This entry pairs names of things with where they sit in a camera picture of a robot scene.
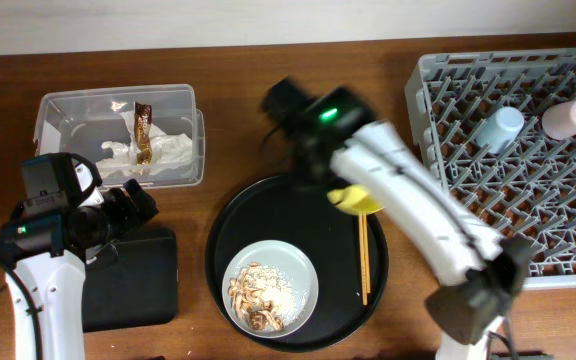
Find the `white napkin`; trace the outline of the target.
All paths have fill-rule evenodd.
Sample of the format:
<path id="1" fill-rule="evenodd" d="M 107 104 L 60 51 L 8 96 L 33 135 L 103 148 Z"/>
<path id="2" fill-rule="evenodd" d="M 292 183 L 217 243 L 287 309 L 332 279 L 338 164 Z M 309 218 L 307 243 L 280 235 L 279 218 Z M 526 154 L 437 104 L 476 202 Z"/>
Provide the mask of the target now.
<path id="1" fill-rule="evenodd" d="M 134 112 L 121 112 L 120 115 L 130 137 L 128 145 L 122 144 L 114 151 L 114 159 L 120 166 L 179 163 L 192 159 L 193 142 L 186 134 L 168 135 L 151 123 L 147 131 L 148 143 L 139 145 L 134 133 Z"/>
<path id="2" fill-rule="evenodd" d="M 103 178 L 135 174 L 137 148 L 133 143 L 105 141 L 102 143 L 101 149 L 104 158 L 98 161 L 96 166 Z"/>

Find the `yellow bowl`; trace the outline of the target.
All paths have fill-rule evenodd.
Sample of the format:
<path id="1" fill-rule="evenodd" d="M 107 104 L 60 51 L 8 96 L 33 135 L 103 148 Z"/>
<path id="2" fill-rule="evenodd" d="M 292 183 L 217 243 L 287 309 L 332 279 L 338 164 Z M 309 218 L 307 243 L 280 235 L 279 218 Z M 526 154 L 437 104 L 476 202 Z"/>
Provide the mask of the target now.
<path id="1" fill-rule="evenodd" d="M 383 209 L 360 185 L 329 191 L 327 198 L 336 209 L 355 216 L 374 214 Z"/>

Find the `brown snack wrapper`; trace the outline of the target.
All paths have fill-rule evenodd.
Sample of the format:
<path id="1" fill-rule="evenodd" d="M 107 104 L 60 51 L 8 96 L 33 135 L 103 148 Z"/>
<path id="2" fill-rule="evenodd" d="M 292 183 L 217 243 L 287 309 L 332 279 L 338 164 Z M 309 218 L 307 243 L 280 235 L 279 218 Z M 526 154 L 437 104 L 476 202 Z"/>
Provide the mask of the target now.
<path id="1" fill-rule="evenodd" d="M 152 106 L 134 103 L 134 138 L 137 147 L 137 164 L 147 165 L 152 159 L 150 127 L 152 125 Z"/>

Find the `blue cup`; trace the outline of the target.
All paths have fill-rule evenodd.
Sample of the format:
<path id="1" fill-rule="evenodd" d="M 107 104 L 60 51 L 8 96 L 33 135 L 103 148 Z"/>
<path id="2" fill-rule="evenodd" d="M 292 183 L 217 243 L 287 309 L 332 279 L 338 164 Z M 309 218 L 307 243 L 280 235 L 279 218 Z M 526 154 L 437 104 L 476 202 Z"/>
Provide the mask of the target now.
<path id="1" fill-rule="evenodd" d="M 524 127 L 523 114 L 513 107 L 501 107 L 485 121 L 475 143 L 489 146 L 488 152 L 498 154 L 505 150 Z"/>

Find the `pink cup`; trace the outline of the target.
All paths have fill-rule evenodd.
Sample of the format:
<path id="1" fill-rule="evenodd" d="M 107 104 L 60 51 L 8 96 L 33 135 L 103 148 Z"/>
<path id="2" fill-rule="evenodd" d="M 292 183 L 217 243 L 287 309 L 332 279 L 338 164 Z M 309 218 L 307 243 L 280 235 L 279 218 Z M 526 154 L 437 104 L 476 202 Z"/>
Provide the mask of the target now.
<path id="1" fill-rule="evenodd" d="M 542 128 L 555 140 L 576 135 L 576 100 L 548 108 L 542 116 Z"/>

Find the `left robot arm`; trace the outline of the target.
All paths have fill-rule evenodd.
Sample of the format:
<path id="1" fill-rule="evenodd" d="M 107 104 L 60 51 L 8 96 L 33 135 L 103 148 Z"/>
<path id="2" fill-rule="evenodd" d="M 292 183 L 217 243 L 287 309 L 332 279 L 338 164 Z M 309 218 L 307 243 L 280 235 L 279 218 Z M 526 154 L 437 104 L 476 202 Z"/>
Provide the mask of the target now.
<path id="1" fill-rule="evenodd" d="M 18 359 L 82 359 L 88 252 L 154 218 L 155 200 L 130 179 L 100 192 L 94 163 L 48 153 L 22 164 L 26 198 L 0 229 L 0 268 L 13 303 Z"/>

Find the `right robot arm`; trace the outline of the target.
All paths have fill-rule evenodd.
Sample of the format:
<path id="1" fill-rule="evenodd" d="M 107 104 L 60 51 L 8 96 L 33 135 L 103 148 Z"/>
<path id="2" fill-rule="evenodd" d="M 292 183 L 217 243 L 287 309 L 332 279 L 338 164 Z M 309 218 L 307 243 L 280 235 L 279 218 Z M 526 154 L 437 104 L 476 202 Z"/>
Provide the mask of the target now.
<path id="1" fill-rule="evenodd" d="M 439 282 L 425 307 L 441 330 L 439 359 L 487 359 L 499 340 L 517 358 L 511 306 L 522 292 L 532 242 L 503 236 L 442 190 L 395 127 L 341 86 L 315 97 L 285 78 L 262 112 L 294 148 L 308 182 L 362 187 L 417 247 Z"/>

